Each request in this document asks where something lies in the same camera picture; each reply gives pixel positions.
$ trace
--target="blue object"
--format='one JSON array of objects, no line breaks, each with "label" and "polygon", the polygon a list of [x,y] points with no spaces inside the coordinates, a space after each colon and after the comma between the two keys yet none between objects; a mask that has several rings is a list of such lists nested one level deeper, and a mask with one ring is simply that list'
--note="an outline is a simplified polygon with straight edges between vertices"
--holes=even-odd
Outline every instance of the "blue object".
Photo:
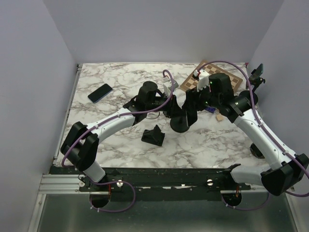
[{"label": "blue object", "polygon": [[214,113],[216,111],[216,108],[212,108],[212,107],[206,107],[206,109],[208,112]]}]

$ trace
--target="wooden chessboard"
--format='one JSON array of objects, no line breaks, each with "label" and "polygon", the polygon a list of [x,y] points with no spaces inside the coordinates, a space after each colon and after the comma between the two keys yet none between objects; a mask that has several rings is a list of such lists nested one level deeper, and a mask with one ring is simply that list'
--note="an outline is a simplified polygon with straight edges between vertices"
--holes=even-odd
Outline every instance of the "wooden chessboard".
[{"label": "wooden chessboard", "polygon": [[[207,63],[207,60],[203,60],[196,69],[198,69],[199,67],[201,67],[203,64]],[[210,75],[214,74],[214,73],[225,73],[226,75],[228,75],[231,79],[231,84],[232,84],[232,88],[234,93],[237,92],[238,87],[240,86],[242,79],[238,76],[235,76],[227,71],[225,71],[224,69],[219,68],[218,66],[214,65],[214,64],[209,64],[206,65],[206,67],[204,67],[204,70],[206,72],[208,72]],[[193,89],[197,86],[198,81],[195,80],[192,76],[193,76],[193,72],[188,76],[188,78],[180,85],[180,89],[182,89],[183,91],[187,91],[188,89]]]}]

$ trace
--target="marble surface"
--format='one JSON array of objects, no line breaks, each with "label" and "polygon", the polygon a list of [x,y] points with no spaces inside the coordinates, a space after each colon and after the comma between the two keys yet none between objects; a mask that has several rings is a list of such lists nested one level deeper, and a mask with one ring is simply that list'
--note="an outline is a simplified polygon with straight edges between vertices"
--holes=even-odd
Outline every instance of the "marble surface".
[{"label": "marble surface", "polygon": [[[126,102],[137,95],[145,81],[154,81],[163,91],[162,71],[168,69],[179,85],[198,64],[171,63],[111,63],[84,64],[74,95],[64,138],[72,124],[97,121],[116,112]],[[234,67],[217,64],[232,74],[241,76]],[[237,64],[244,71],[243,63]],[[93,104],[88,94],[104,83],[113,91],[98,103]],[[239,91],[244,90],[245,81]],[[178,104],[185,100],[185,92],[175,90]],[[157,113],[148,115],[156,117]],[[165,133],[162,147],[142,142],[145,129],[158,125]],[[265,164],[265,160],[251,155],[250,139],[228,119],[217,122],[215,115],[207,111],[198,113],[198,121],[185,133],[176,133],[169,126],[169,119],[163,114],[158,119],[145,119],[141,123],[121,130],[103,141],[98,147],[97,162],[102,167],[139,168],[225,168],[234,163],[248,166]],[[57,166],[63,155],[59,153]]]}]

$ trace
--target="wall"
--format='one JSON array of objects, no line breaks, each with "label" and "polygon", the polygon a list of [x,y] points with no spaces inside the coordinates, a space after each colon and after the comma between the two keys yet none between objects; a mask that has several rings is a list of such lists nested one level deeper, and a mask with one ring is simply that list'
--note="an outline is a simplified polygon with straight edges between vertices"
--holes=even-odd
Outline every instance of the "wall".
[{"label": "wall", "polygon": [[[249,68],[264,63],[266,84],[258,89],[267,124],[297,153],[309,154],[309,2],[285,0]],[[306,177],[295,186],[309,191]],[[298,198],[304,218],[309,217],[309,199]]]},{"label": "wall", "polygon": [[283,0],[44,0],[86,62],[247,62]]},{"label": "wall", "polygon": [[41,0],[0,1],[0,225],[27,231],[76,66]]}]

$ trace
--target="black smartphone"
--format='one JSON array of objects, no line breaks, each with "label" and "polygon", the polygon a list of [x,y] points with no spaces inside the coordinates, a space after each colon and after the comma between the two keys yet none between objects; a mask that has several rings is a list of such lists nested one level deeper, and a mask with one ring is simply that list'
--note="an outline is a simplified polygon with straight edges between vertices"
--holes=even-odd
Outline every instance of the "black smartphone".
[{"label": "black smartphone", "polygon": [[97,103],[100,99],[105,97],[108,93],[112,91],[112,87],[108,84],[102,85],[100,88],[96,89],[88,95],[88,98],[93,102]]}]

